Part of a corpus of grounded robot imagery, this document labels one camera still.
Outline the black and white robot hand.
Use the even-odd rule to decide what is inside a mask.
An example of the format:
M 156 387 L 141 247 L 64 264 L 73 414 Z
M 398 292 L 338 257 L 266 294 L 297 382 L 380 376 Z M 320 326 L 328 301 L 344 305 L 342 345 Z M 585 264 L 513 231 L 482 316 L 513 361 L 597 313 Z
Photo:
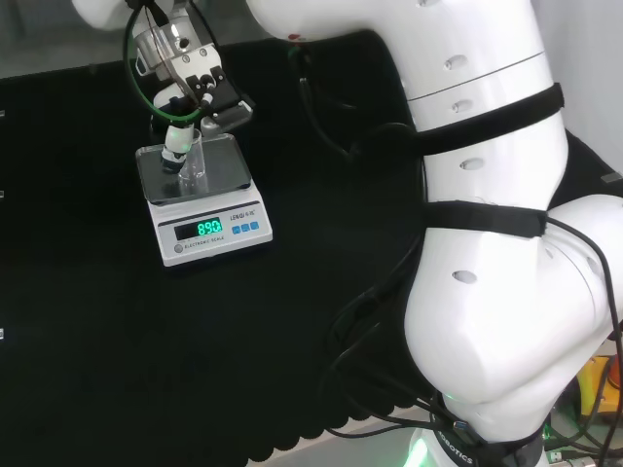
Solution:
M 163 172 L 177 174 L 191 151 L 196 125 L 209 118 L 220 127 L 239 126 L 250 118 L 253 104 L 230 80 L 212 45 L 174 58 L 157 52 L 157 57 L 172 83 L 153 99 L 142 100 L 152 120 L 165 126 Z

